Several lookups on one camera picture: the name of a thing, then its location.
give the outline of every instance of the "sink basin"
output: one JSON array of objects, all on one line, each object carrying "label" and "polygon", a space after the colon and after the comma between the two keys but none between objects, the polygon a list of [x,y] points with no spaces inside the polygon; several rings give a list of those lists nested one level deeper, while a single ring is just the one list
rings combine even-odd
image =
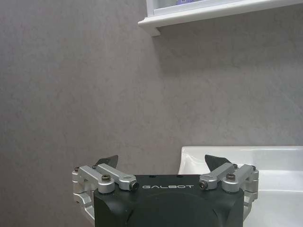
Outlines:
[{"label": "sink basin", "polygon": [[303,226],[303,146],[183,147],[179,174],[209,173],[205,154],[259,170],[258,199],[244,227]]}]

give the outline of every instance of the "metal joint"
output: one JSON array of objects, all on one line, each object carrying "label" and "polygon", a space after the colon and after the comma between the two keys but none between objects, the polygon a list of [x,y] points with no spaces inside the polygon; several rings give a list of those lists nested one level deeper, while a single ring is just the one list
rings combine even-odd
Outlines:
[{"label": "metal joint", "polygon": [[211,190],[217,188],[217,184],[222,178],[235,171],[232,163],[225,163],[208,174],[200,175],[200,188],[202,190]]},{"label": "metal joint", "polygon": [[139,188],[139,183],[134,175],[125,174],[106,164],[100,164],[96,170],[104,175],[109,175],[119,185],[121,190],[135,191]]}]

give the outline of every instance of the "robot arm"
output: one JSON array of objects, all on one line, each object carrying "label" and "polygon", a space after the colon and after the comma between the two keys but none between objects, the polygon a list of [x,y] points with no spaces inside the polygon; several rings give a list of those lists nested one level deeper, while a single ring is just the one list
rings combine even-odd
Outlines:
[{"label": "robot arm", "polygon": [[203,175],[129,175],[117,156],[72,172],[74,200],[96,227],[242,227],[258,198],[258,170],[205,156]]}]

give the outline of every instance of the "screw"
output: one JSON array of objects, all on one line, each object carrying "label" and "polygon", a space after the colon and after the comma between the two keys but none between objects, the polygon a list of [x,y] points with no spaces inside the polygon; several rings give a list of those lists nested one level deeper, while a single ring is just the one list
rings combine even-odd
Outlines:
[{"label": "screw", "polygon": [[102,180],[103,182],[110,182],[110,175],[108,175],[108,174],[102,175],[101,180]]},{"label": "screw", "polygon": [[201,181],[201,182],[199,183],[199,186],[200,186],[201,190],[204,191],[204,190],[207,189],[208,184],[207,184],[206,181]]},{"label": "screw", "polygon": [[235,181],[236,180],[236,175],[235,174],[227,174],[226,179],[229,181]]},{"label": "screw", "polygon": [[139,188],[139,183],[136,181],[131,182],[131,184],[129,185],[129,189],[131,191],[136,191]]}]

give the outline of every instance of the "textured wall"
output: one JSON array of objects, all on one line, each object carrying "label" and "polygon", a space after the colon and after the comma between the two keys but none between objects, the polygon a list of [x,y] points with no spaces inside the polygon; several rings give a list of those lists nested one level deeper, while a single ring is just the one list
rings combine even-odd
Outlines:
[{"label": "textured wall", "polygon": [[90,226],[73,166],[178,171],[182,145],[299,145],[303,5],[137,27],[143,0],[0,1],[0,226]]}]

